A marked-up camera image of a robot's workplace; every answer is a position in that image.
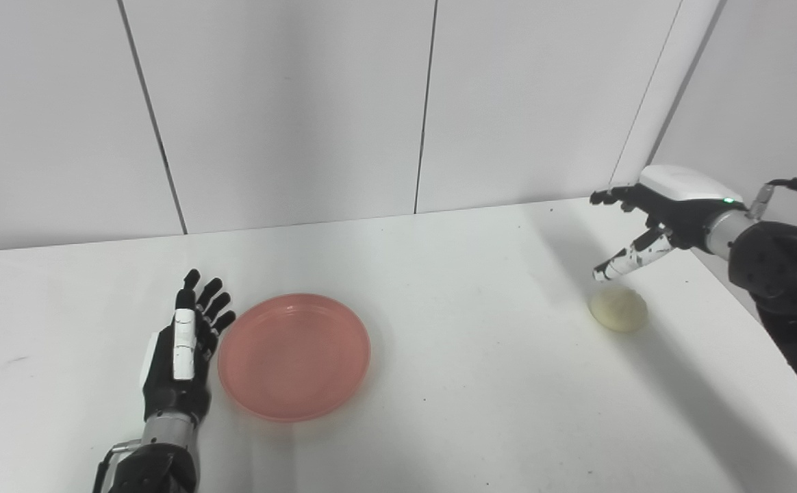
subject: white table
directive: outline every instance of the white table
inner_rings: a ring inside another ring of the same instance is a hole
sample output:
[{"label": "white table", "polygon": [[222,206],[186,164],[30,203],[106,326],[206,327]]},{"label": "white table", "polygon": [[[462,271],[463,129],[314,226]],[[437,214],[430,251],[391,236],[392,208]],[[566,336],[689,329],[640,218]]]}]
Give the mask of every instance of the white table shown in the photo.
[{"label": "white table", "polygon": [[643,216],[583,199],[0,252],[0,493],[76,493],[142,430],[138,375],[191,266],[243,312],[341,300],[370,371],[331,415],[276,425],[227,402],[201,493],[797,492],[797,380],[689,252],[624,279],[653,321],[590,318],[590,268]]}]

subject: fingertip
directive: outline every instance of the fingertip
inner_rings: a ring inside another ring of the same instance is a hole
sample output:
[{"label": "fingertip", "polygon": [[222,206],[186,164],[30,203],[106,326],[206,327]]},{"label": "fingertip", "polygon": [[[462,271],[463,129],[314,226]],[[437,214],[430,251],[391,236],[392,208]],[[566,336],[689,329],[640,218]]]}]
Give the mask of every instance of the fingertip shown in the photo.
[{"label": "fingertip", "polygon": [[232,309],[230,309],[229,311],[223,313],[223,315],[220,316],[220,318],[216,319],[216,321],[213,324],[213,328],[215,329],[215,331],[217,331],[217,333],[221,333],[222,331],[225,330],[226,327],[231,325],[236,319],[237,315],[235,314],[235,312],[232,311]]},{"label": "fingertip", "polygon": [[185,285],[183,288],[186,290],[191,290],[198,284],[198,281],[201,280],[201,273],[198,272],[198,269],[193,268],[192,270],[188,271],[186,274],[186,278],[183,280]]}]

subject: robotic hand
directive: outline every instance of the robotic hand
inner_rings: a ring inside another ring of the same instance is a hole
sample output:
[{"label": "robotic hand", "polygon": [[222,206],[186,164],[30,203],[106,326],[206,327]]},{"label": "robotic hand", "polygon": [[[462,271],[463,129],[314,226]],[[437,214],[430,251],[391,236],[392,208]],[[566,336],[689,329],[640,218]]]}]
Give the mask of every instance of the robotic hand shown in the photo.
[{"label": "robotic hand", "polygon": [[101,493],[113,455],[125,452],[131,453],[116,465],[110,493],[193,493],[197,488],[197,464],[189,447],[210,410],[207,374],[219,334],[236,317],[232,311],[219,316],[231,296],[216,296],[223,287],[218,277],[205,285],[196,301],[199,280],[195,269],[186,275],[173,321],[149,343],[142,439],[107,452],[97,468],[94,493]]},{"label": "robotic hand", "polygon": [[797,191],[797,178],[765,184],[747,207],[739,194],[680,166],[643,169],[637,184],[595,192],[590,203],[648,213],[649,230],[596,266],[600,281],[628,274],[670,250],[697,247],[727,260],[731,283],[755,300],[770,337],[797,374],[797,227],[761,221],[774,188]]}]

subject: white wall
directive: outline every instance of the white wall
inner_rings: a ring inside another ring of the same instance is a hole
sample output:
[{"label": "white wall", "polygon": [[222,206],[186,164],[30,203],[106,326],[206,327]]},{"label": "white wall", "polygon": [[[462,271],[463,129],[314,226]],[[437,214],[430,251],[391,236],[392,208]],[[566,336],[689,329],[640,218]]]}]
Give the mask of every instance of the white wall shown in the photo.
[{"label": "white wall", "polygon": [[607,186],[679,4],[442,0],[418,210]]},{"label": "white wall", "polygon": [[[712,5],[126,0],[191,233],[633,174]],[[0,1],[0,247],[179,232],[116,3]]]},{"label": "white wall", "polygon": [[[725,3],[653,162],[699,169],[747,201],[797,177],[797,0]],[[777,191],[765,218],[797,224],[797,194]],[[727,283],[726,263],[705,257]]]},{"label": "white wall", "polygon": [[126,0],[190,233],[414,212],[434,0]]},{"label": "white wall", "polygon": [[0,1],[0,249],[176,233],[116,4]]},{"label": "white wall", "polygon": [[434,0],[126,4],[186,224],[220,231],[604,187],[715,2],[440,0],[422,162]]}]

